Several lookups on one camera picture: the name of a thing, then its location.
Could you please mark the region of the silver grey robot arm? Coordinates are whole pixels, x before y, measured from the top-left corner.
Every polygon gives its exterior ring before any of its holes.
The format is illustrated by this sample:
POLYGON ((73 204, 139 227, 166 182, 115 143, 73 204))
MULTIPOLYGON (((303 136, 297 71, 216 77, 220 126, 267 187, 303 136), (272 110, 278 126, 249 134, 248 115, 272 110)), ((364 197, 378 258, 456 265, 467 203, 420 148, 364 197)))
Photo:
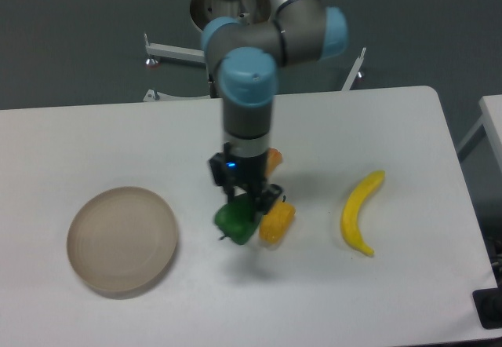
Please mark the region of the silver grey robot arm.
POLYGON ((201 35, 210 93, 223 108, 223 147, 209 166, 229 199, 237 189, 244 191, 253 221, 282 194, 266 176, 277 70, 337 56, 348 41, 346 18, 336 7, 325 7, 321 0, 270 3, 270 20, 250 24, 214 13, 201 35))

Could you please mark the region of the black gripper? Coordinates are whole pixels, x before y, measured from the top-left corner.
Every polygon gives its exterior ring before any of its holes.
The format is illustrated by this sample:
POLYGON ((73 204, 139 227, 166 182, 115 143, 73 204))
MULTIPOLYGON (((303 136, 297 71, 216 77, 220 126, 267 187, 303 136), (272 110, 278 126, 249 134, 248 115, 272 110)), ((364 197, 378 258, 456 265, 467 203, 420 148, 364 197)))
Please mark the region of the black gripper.
POLYGON ((242 157, 235 155, 232 148, 233 145, 226 142, 223 152, 209 159, 213 182, 223 189, 227 203, 234 200, 236 187, 252 196, 253 221, 259 222, 281 198, 283 187, 266 183, 267 150, 260 155, 242 157))

